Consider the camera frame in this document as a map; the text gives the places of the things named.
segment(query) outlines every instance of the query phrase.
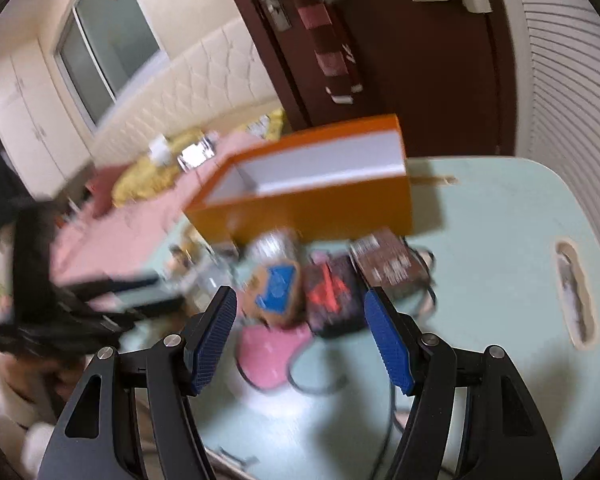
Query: white cabinet door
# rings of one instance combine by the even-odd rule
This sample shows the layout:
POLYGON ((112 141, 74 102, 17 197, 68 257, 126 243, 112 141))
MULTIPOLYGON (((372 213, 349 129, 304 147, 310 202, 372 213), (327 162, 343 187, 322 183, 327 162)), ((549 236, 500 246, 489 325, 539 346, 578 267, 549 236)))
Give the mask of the white cabinet door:
POLYGON ((24 185, 33 196, 53 196, 64 177, 38 137, 22 97, 0 108, 0 139, 24 185))
POLYGON ((50 81, 34 89, 23 88, 22 95, 42 141, 65 177, 71 178, 90 158, 71 122, 56 87, 50 81))
POLYGON ((51 76, 37 41, 29 41, 11 54, 20 89, 51 83, 51 76))
POLYGON ((19 91, 11 57, 3 57, 0 60, 0 108, 15 99, 19 91))

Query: orange box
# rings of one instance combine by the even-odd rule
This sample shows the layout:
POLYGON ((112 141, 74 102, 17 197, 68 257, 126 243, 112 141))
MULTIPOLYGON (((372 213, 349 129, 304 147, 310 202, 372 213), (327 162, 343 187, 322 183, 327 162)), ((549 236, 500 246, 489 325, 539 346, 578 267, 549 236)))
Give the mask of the orange box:
POLYGON ((230 156, 185 209, 209 242, 277 227, 305 242, 411 232, 411 187, 395 115, 312 128, 230 156))

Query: ribbed white wall panel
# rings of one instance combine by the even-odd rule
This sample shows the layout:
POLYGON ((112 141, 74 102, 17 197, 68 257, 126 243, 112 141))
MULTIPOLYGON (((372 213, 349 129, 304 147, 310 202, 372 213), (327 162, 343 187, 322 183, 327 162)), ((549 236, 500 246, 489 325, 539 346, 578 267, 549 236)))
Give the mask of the ribbed white wall panel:
MULTIPOLYGON (((526 121, 529 127, 519 128, 518 135, 528 138, 519 139, 517 155, 548 166, 564 179, 600 242, 600 16, 588 0, 520 1, 532 91, 530 103, 522 103, 521 110, 529 110, 530 117, 519 116, 519 123, 526 121)), ((514 5, 505 3, 512 20, 514 5)), ((525 95, 519 92, 518 98, 525 95)))

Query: screw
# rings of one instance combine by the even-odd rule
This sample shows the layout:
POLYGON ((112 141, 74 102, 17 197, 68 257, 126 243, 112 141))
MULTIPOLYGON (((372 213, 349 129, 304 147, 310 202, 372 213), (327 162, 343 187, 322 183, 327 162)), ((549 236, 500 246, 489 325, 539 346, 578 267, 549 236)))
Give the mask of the screw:
POLYGON ((489 348, 489 354, 496 359, 502 359, 504 357, 504 350, 499 346, 494 345, 489 348))
POLYGON ((162 340, 165 346, 178 346, 180 341, 182 338, 178 334, 170 334, 162 340))
POLYGON ((113 348, 105 346, 98 350, 98 359, 109 359, 113 355, 113 348))
POLYGON ((435 346, 440 342, 440 338, 432 333, 422 334, 422 342, 427 346, 435 346))

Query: blue sticker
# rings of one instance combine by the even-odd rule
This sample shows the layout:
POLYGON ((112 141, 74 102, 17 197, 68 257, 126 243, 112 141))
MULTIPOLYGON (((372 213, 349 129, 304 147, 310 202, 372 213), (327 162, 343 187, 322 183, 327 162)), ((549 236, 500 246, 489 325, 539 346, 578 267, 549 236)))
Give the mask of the blue sticker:
POLYGON ((267 288, 264 296, 259 294, 256 297, 256 305, 262 310, 284 314, 296 268, 292 265, 280 265, 267 267, 267 272, 267 288))

